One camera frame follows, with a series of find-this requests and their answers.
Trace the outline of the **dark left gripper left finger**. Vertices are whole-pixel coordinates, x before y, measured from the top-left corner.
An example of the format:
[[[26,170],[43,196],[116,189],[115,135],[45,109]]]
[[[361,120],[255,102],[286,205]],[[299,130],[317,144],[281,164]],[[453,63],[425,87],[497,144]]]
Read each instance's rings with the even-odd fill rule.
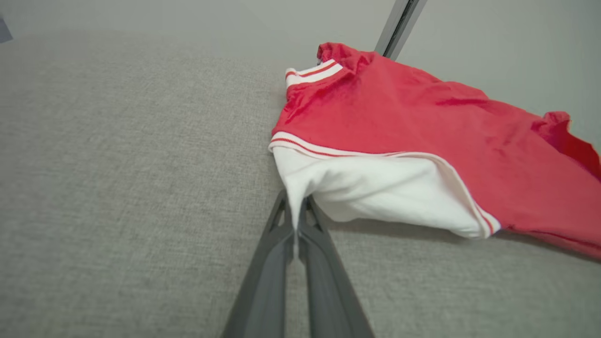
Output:
[[[293,259],[294,238],[287,192],[282,190],[228,316],[223,338],[283,338],[287,265]]]

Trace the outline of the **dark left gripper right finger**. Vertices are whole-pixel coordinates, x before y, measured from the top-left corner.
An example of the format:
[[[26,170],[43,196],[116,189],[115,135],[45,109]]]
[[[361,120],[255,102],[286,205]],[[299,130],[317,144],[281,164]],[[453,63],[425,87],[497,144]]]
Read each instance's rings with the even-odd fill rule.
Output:
[[[307,276],[310,336],[373,338],[371,325],[312,196],[302,202],[298,239],[299,258]]]

